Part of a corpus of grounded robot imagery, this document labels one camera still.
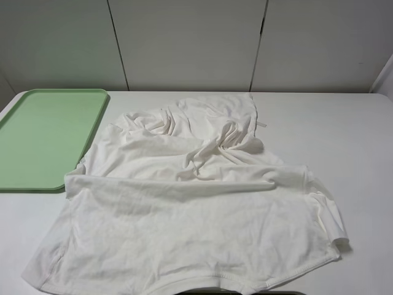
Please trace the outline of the white short sleeve shirt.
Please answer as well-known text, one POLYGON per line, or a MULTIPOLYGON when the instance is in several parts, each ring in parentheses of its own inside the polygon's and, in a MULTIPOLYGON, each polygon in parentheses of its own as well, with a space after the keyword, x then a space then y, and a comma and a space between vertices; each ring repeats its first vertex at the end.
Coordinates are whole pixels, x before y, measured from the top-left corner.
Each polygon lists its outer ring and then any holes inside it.
POLYGON ((23 279, 50 294, 253 294, 339 260, 333 197, 256 127, 247 93, 121 115, 65 176, 23 279))

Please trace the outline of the light green plastic tray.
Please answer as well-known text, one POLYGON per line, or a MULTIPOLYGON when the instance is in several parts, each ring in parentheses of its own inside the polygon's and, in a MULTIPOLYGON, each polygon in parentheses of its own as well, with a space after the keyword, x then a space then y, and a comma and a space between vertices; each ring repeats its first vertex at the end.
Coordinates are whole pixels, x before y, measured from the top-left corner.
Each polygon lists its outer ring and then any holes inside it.
POLYGON ((109 96, 103 89, 35 89, 1 119, 1 191, 64 187, 94 138, 109 96))

